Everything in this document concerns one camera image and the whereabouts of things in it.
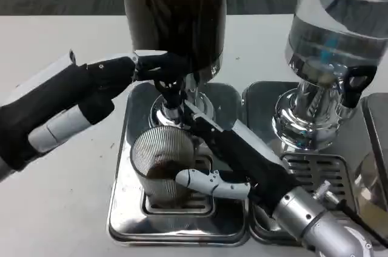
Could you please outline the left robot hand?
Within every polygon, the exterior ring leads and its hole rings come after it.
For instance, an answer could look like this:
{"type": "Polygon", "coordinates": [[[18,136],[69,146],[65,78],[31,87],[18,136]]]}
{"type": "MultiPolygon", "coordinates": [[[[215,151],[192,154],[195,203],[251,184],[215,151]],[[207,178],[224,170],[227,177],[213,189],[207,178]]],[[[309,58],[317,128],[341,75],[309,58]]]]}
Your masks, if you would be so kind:
{"type": "Polygon", "coordinates": [[[113,98],[133,82],[175,82],[189,70],[184,58],[170,52],[83,65],[69,52],[1,104],[1,179],[103,121],[115,109],[113,98]]]}

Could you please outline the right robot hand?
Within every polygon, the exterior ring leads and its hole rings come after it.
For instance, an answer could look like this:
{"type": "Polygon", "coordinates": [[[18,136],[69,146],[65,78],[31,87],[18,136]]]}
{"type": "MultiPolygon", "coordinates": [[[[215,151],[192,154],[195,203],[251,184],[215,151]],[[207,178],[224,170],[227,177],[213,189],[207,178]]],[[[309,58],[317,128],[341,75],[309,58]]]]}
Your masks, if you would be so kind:
{"type": "Polygon", "coordinates": [[[191,168],[174,174],[178,184],[216,198],[249,199],[269,215],[288,192],[300,185],[279,157],[240,120],[226,130],[191,102],[185,101],[183,107],[190,133],[202,139],[213,155],[230,167],[229,176],[242,181],[227,182],[216,170],[205,174],[191,168]]]}

